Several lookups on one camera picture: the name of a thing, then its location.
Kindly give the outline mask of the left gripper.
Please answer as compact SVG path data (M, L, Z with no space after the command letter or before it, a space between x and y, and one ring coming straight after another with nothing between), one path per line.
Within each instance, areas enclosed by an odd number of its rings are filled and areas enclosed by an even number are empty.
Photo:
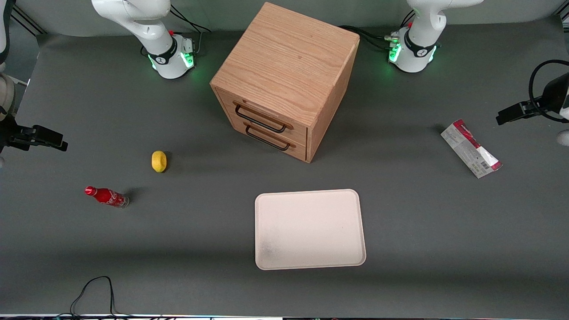
M498 112L496 122L504 125L514 122L524 117L536 117L546 115L546 112L553 112L561 119L569 119L569 73L565 73L550 81L543 89L542 99L517 103Z

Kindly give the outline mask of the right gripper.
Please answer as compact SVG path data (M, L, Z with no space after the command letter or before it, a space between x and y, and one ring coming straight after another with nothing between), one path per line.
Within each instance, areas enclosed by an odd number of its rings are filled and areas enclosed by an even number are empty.
M44 126L18 126L14 117L5 117L0 122L0 152L4 147L30 149L33 146L45 146L65 152L68 143L63 140L63 134L57 133Z

